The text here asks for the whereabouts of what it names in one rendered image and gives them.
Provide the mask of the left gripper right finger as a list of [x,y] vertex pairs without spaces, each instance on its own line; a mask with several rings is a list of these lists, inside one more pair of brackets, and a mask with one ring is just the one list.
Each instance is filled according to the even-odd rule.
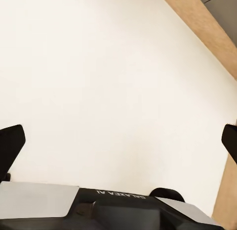
[[221,141],[237,164],[237,125],[226,124]]

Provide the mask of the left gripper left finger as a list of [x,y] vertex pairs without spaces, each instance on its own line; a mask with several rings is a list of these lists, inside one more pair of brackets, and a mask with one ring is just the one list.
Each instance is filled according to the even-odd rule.
[[0,183],[26,143],[21,124],[0,130]]

